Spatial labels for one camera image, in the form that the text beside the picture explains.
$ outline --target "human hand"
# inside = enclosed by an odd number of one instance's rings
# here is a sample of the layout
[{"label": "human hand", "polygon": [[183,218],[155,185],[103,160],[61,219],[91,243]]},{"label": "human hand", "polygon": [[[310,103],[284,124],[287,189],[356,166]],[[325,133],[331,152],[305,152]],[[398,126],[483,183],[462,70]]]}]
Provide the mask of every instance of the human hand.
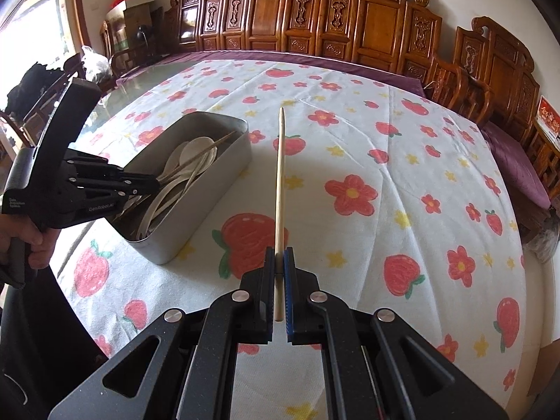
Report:
[{"label": "human hand", "polygon": [[41,233],[27,216],[0,214],[0,264],[9,263],[8,249],[12,237],[31,245],[29,266],[35,270],[49,265],[60,229]]}]

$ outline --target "tablecloth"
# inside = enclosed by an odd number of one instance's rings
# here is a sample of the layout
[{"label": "tablecloth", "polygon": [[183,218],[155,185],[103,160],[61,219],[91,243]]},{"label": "tablecloth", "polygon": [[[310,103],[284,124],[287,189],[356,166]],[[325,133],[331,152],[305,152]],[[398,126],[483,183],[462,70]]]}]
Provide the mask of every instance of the tablecloth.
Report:
[{"label": "tablecloth", "polygon": [[[253,161],[177,257],[154,265],[105,220],[66,230],[52,268],[111,356],[170,307],[235,289],[274,244],[278,108],[296,265],[358,310],[395,310],[505,406],[523,346],[515,217],[477,127],[427,99],[307,65],[209,60],[155,86],[76,147],[124,166],[195,110],[247,119]],[[241,345],[232,418],[326,418],[320,352]]]}]

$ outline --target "purple cushion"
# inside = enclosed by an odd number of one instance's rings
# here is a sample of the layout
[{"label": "purple cushion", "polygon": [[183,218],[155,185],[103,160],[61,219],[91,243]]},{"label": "purple cushion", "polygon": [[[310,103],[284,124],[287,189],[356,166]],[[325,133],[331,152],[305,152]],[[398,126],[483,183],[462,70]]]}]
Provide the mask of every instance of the purple cushion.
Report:
[{"label": "purple cushion", "polygon": [[534,204],[547,210],[551,200],[521,144],[491,122],[486,123],[481,133],[490,146],[503,179]]}]

